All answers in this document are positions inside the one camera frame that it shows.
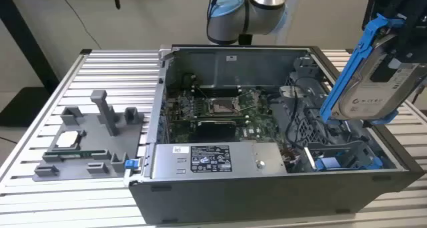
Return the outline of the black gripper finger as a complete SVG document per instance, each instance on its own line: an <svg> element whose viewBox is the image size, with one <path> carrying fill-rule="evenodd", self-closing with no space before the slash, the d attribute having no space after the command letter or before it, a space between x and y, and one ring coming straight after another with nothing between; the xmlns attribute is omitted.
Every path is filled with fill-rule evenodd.
<svg viewBox="0 0 427 228"><path fill-rule="evenodd" d="M388 83L397 73L400 68L400 61L393 59L392 61L384 61L376 69L370 80L374 83Z"/></svg>

